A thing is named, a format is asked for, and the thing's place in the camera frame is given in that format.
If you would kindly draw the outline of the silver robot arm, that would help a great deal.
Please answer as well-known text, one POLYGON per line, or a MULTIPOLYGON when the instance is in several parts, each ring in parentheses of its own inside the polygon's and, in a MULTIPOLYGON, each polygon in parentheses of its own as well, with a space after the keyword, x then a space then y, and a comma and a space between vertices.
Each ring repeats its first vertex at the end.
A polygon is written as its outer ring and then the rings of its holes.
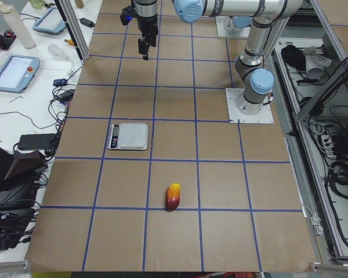
MULTIPOLYGON (((201 16, 246 16, 252 19, 244 50, 235 60, 235 68, 245 89, 236 101, 244 115, 257 115, 264 106, 265 97, 274 85, 272 73, 262 67, 267 48, 276 44, 280 30, 276 24, 288 19, 302 5, 302 1, 173 1, 177 16, 185 23, 193 23, 201 16)), ((136 18, 139 31, 139 54, 148 60, 148 50, 156 46, 158 35, 157 1, 132 1, 123 8, 123 25, 136 18)))

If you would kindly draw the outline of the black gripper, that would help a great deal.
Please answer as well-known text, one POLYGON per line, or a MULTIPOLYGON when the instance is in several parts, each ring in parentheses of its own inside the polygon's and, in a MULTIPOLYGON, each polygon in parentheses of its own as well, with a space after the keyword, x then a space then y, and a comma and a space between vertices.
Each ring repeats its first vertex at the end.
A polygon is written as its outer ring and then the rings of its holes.
POLYGON ((128 25, 135 18, 142 37, 138 39, 139 54, 148 60, 149 48, 156 47, 158 35, 157 1, 138 0, 123 8, 121 13, 122 25, 128 25))

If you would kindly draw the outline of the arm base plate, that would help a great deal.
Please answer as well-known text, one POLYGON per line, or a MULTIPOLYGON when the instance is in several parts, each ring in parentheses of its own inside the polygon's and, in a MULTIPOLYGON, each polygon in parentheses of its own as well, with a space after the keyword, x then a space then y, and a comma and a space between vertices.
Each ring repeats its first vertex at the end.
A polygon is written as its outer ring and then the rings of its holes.
POLYGON ((218 16, 216 18, 217 36, 219 38, 247 39, 252 18, 247 16, 218 16))
POLYGON ((262 103, 251 104, 244 99, 244 89, 226 88, 227 110, 230 123, 274 124, 268 97, 262 103))

